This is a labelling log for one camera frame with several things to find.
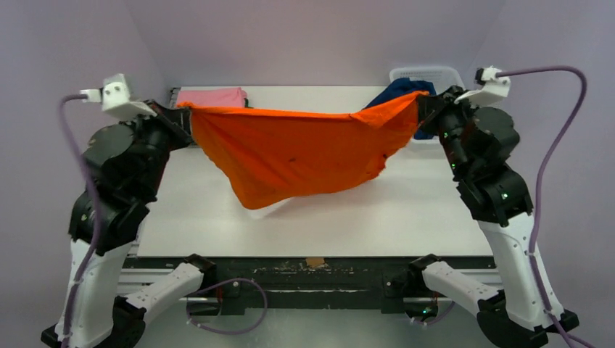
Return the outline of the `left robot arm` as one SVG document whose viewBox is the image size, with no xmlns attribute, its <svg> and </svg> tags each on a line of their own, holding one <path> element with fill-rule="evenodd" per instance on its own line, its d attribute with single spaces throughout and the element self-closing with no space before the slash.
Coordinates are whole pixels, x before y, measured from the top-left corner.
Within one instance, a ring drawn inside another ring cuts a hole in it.
<svg viewBox="0 0 615 348">
<path fill-rule="evenodd" d="M 95 132 L 79 159 L 86 189 L 70 217 L 72 255 L 65 308 L 44 330 L 49 347 L 134 347 L 172 303 L 189 294 L 214 292 L 216 266 L 192 254 L 170 274 L 136 293 L 117 294 L 125 259 L 139 227 L 157 199 L 170 153 L 186 148 L 190 110 L 148 102 L 152 115 Z"/>
</svg>

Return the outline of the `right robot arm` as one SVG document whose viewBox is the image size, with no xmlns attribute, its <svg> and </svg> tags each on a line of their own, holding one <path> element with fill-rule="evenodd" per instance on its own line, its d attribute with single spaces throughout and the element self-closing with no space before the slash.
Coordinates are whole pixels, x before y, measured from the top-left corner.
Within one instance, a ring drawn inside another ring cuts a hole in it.
<svg viewBox="0 0 615 348">
<path fill-rule="evenodd" d="M 543 347 L 566 334 L 577 315 L 559 302 L 532 236 L 537 210 L 528 186 L 507 161 L 519 143 L 512 117 L 474 106 L 463 89 L 419 95 L 418 127 L 439 138 L 462 202 L 490 246 L 500 289 L 480 283 L 429 254 L 409 264 L 404 290 L 451 299 L 475 318 L 497 347 Z"/>
</svg>

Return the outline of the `orange t shirt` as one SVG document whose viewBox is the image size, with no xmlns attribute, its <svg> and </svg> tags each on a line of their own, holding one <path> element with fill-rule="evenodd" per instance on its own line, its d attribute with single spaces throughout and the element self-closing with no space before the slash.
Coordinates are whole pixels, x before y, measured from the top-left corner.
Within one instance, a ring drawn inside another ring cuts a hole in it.
<svg viewBox="0 0 615 348">
<path fill-rule="evenodd" d="M 241 205 L 258 210 L 377 178 L 417 131 L 422 96 L 414 91 L 340 114 L 184 106 L 197 145 L 227 177 Z"/>
</svg>

